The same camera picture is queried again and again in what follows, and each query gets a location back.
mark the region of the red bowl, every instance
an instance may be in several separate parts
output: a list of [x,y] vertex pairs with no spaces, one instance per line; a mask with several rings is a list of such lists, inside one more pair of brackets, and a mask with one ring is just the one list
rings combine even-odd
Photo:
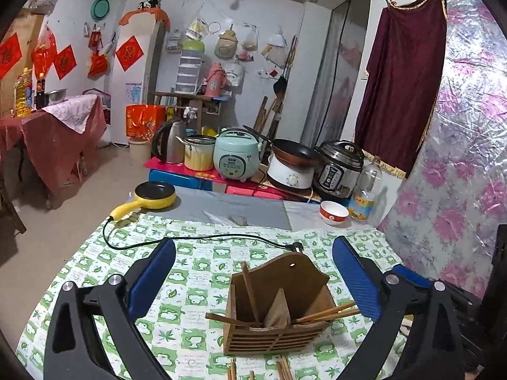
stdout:
[[323,201],[320,203],[320,218],[329,225],[338,225],[348,217],[349,212],[346,207],[334,201]]

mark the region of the knob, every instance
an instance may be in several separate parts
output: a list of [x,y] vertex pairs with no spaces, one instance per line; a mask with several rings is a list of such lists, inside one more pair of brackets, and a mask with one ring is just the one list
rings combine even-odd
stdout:
[[295,185],[297,185],[297,183],[298,183],[298,176],[296,176],[295,174],[290,174],[290,175],[287,177],[287,183],[288,183],[290,186],[295,186]]

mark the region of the green checkered tablecloth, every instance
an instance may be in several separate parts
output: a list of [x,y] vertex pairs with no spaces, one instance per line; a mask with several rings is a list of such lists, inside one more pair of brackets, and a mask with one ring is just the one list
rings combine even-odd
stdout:
[[[372,258],[382,271],[400,263],[387,245],[383,233],[366,231],[285,231],[262,227],[230,227],[189,221],[167,220],[147,214],[133,213],[111,230],[114,246],[159,240],[163,236],[205,236],[218,233],[256,234],[278,243],[301,241],[305,253],[330,277],[328,286],[337,304],[351,300],[332,257],[333,240],[346,235],[362,256]],[[42,365],[47,337],[58,292],[63,282],[75,281],[79,286],[93,286],[112,274],[124,274],[135,260],[148,256],[155,245],[115,252],[102,237],[102,225],[80,246],[50,284],[35,308],[21,335],[16,355],[35,378],[42,380]],[[160,364],[174,380],[223,380],[229,357],[222,354],[222,324],[206,320],[206,312],[224,313],[231,273],[240,271],[239,263],[250,268],[281,254],[262,242],[230,238],[229,240],[176,241],[176,263],[167,276],[148,314],[136,322],[144,341]],[[107,331],[103,317],[96,317],[98,332],[115,373],[130,376]],[[313,344],[288,360],[296,380],[335,379],[366,336],[371,320],[361,315],[336,320]],[[380,377],[392,373],[405,344],[398,335]],[[276,356],[237,357],[240,380],[248,379],[250,370],[256,380],[277,379]]]

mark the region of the metal bowl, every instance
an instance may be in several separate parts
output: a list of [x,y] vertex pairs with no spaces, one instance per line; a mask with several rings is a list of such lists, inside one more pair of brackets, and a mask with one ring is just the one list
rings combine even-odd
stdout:
[[49,99],[49,105],[54,106],[55,104],[61,103],[65,100],[65,94],[67,94],[67,89],[62,88],[61,90],[55,90],[47,93]]

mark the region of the pink thermos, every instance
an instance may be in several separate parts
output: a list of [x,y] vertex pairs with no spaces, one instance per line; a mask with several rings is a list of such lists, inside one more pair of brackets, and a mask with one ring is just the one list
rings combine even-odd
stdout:
[[213,63],[208,74],[205,96],[220,97],[220,90],[227,83],[227,76],[220,63]]

